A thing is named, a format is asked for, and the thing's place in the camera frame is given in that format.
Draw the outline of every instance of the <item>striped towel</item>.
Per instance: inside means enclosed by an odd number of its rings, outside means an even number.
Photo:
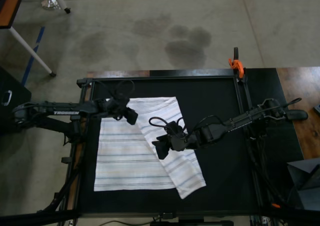
[[[194,150],[170,150],[164,160],[159,160],[152,145],[165,131],[149,125],[149,119],[157,116],[168,123],[177,121],[182,117],[177,99],[132,98],[128,107],[139,114],[135,125],[125,119],[101,120],[94,191],[176,188],[184,199],[206,186]]]

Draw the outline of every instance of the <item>wooden table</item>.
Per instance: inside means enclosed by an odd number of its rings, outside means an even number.
[[[294,122],[295,131],[305,159],[320,157],[320,116],[313,107],[320,103],[320,67],[278,68],[277,73],[286,100],[295,98],[302,101],[290,106],[290,109],[305,110],[309,118],[306,121]],[[87,78],[119,78],[119,77],[148,77],[150,71],[103,71],[89,72]],[[80,144],[76,150],[76,161],[79,160]],[[68,195],[67,209],[75,208],[78,179],[73,182]]]
[[[70,13],[70,8],[66,6],[64,0],[57,0],[59,5],[65,10],[67,14]],[[0,29],[9,30],[12,35],[19,41],[20,44],[40,63],[42,67],[55,77],[56,74],[46,65],[46,63],[36,54],[36,52],[27,44],[27,42],[18,34],[12,27],[17,11],[19,9],[21,0],[5,0],[4,5],[0,11]]]
[[[305,121],[295,121],[297,134],[305,159],[320,157],[320,115],[314,107],[320,104],[320,67],[278,68],[285,99],[302,98],[290,109],[305,110],[309,118]]]

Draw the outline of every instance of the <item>concrete floor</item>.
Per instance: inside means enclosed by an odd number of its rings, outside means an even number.
[[[228,68],[233,47],[247,68],[320,62],[320,0],[65,0],[71,14],[43,10],[41,1],[23,0],[13,24],[32,47],[45,27],[38,54],[57,73],[50,78],[34,61],[26,84],[33,101],[77,102],[76,80],[92,71]],[[21,81],[29,58],[0,30],[2,67]],[[47,206],[65,180],[63,140],[37,128],[0,139],[1,215]]]

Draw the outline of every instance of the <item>blue tape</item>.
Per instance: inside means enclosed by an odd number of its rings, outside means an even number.
[[[39,44],[41,39],[42,39],[42,36],[44,35],[44,32],[45,32],[45,27],[41,27],[40,29],[40,32],[39,32],[39,35],[38,35],[38,38],[36,39],[36,43]]]
[[[35,48],[33,49],[33,51],[36,52],[36,53],[38,51],[39,43],[40,43],[40,41],[42,39],[42,36],[44,35],[44,32],[45,32],[45,27],[41,27],[40,32],[38,34],[38,38],[36,39],[37,46],[35,46]],[[28,61],[28,64],[26,66],[26,69],[24,71],[24,75],[23,75],[23,78],[22,78],[22,81],[21,81],[21,84],[23,86],[26,85],[26,82],[27,82],[27,79],[28,79],[32,64],[34,63],[34,60],[35,60],[35,58],[33,56],[31,56],[29,61]]]

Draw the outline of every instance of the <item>wire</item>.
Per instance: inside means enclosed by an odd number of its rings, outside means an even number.
[[[206,120],[209,119],[209,118],[216,118],[216,119],[219,121],[220,124],[222,124],[223,126],[226,126],[226,125],[224,124],[224,122],[222,122],[221,118],[219,118],[218,116],[216,116],[216,115],[209,115],[209,116],[207,116],[207,117],[204,117],[203,119],[201,119],[199,122],[197,122],[197,123],[195,124],[195,126],[193,127],[193,129],[192,129],[192,131],[191,131],[191,134],[192,134],[192,132],[194,132],[194,131],[197,129],[197,127],[198,127],[201,123],[203,123],[204,121],[206,121]]]
[[[121,222],[121,221],[117,221],[117,220],[112,220],[112,221],[109,221],[109,222],[104,222],[104,223],[102,223],[102,224],[99,224],[98,226],[103,226],[103,225],[107,225],[107,224],[110,224],[110,223],[119,223],[119,224],[128,225],[128,226],[142,226],[142,225],[149,225],[149,224],[151,224],[152,222],[157,221],[158,219],[160,219],[160,218],[157,217],[157,218],[154,219],[153,221],[145,222],[145,223],[139,223],[139,224],[131,224],[131,223]]]
[[[154,123],[151,122],[152,120],[160,120],[160,121],[164,122],[165,125],[154,124]],[[161,118],[161,117],[151,117],[151,118],[149,119],[149,124],[150,124],[151,126],[154,126],[154,127],[159,127],[159,128],[164,128],[165,130],[170,130],[170,133],[173,133],[173,135],[176,136],[178,139],[181,139],[181,140],[184,140],[184,139],[185,139],[185,137],[184,137],[184,128],[182,129],[182,137],[180,137],[180,135],[177,134],[177,133],[169,126],[168,122],[165,121],[165,120],[164,120],[163,118]]]
[[[123,85],[125,82],[130,82],[130,83],[132,83],[132,89],[131,89],[131,91],[130,91],[126,96],[131,95],[131,94],[135,91],[135,89],[136,89],[135,83],[134,83],[131,79],[125,79],[125,80],[120,81],[120,82],[115,86],[115,93],[117,93],[117,90],[119,90],[120,86]]]
[[[97,80],[97,79],[96,79],[96,80],[93,80],[93,82],[97,82],[97,83],[99,83],[100,85],[102,85],[102,86],[108,91],[108,93],[110,94],[110,96],[114,98],[114,94],[111,92],[110,88],[109,88],[106,84],[104,84],[103,82],[101,82],[100,80]]]

